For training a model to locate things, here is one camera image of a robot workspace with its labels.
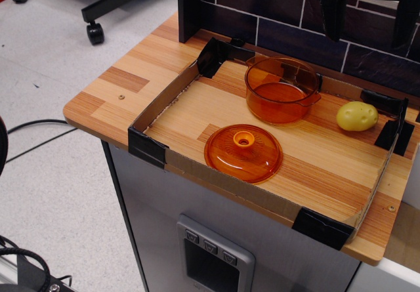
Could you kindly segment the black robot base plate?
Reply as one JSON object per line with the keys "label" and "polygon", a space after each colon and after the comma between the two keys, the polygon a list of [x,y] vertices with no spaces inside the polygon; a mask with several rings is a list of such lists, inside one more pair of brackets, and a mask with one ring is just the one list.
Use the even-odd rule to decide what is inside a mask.
{"label": "black robot base plate", "polygon": [[[18,276],[19,286],[28,288],[30,291],[38,291],[43,285],[44,277],[39,276]],[[59,278],[51,276],[50,284],[46,289],[46,292],[75,292],[72,287],[73,276],[65,275]]]}

